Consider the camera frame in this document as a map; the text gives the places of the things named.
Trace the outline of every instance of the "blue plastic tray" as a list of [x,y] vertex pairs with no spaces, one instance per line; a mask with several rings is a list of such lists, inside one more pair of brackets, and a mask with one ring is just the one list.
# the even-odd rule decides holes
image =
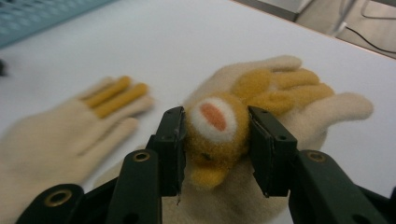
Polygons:
[[116,0],[0,0],[0,48]]

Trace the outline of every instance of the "cotton glove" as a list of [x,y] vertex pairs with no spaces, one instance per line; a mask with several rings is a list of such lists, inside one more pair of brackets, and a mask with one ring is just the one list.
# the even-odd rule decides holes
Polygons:
[[[228,97],[239,98],[242,105],[235,106]],[[206,104],[213,107],[210,113],[205,112],[207,106],[202,107]],[[189,129],[185,147],[186,179],[179,206],[172,199],[163,199],[164,223],[263,223],[287,207],[287,198],[264,198],[255,182],[247,151],[241,147],[248,138],[248,132],[246,136],[234,137],[229,142],[226,137],[220,141],[221,137],[215,134],[204,134],[206,128],[221,136],[222,130],[228,130],[217,128],[222,122],[226,126],[236,123],[237,130],[245,127],[245,124],[235,122],[235,109],[242,109],[243,105],[246,109],[251,104],[276,114],[297,138],[299,149],[320,149],[331,125],[344,120],[367,119],[373,112],[370,101],[356,93],[334,94],[332,89],[319,82],[315,74],[301,69],[301,60],[292,56],[221,68],[184,104],[186,127]],[[197,138],[194,142],[211,142],[215,150],[233,154],[236,162],[229,167],[226,176],[215,175],[216,181],[205,178],[207,175],[196,177],[197,166],[201,168],[202,164],[196,164],[195,155],[204,150],[202,157],[209,158],[208,163],[211,164],[211,160],[216,160],[216,153],[205,155],[208,151],[189,144],[190,138]]]
[[136,128],[149,109],[146,84],[106,78],[41,114],[22,119],[0,140],[0,222],[14,223],[43,190],[81,184]]

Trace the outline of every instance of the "white table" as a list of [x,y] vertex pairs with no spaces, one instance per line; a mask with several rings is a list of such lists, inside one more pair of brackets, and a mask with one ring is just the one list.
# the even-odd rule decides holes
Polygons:
[[[371,118],[331,127],[323,151],[357,184],[389,196],[396,185],[396,61],[227,0],[120,0],[0,50],[0,133],[104,76],[146,82],[155,108],[84,185],[146,144],[165,110],[225,64],[299,56],[337,92],[364,94]],[[274,223],[291,223],[286,211]]]

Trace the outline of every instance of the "felt toy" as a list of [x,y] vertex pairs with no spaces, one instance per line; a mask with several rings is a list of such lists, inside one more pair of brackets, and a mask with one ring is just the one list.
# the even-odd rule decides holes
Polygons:
[[14,223],[43,190],[82,181],[136,128],[148,87],[105,78],[53,109],[18,121],[0,140],[0,222]]
[[297,138],[320,149],[334,123],[367,119],[373,105],[334,94],[292,56],[221,68],[186,100],[187,167],[181,201],[163,198],[163,223],[263,223],[287,206],[264,198],[248,153],[248,105],[269,110]]

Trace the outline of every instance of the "orange plush toy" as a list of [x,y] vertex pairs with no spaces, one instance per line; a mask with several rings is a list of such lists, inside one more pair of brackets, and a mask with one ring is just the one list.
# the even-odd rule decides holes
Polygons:
[[184,103],[186,179],[179,206],[163,199],[164,223],[263,223],[287,206],[264,198],[248,159],[248,105],[264,108],[297,138],[320,149],[336,122],[367,119],[372,104],[355,93],[334,94],[292,56],[221,68]]

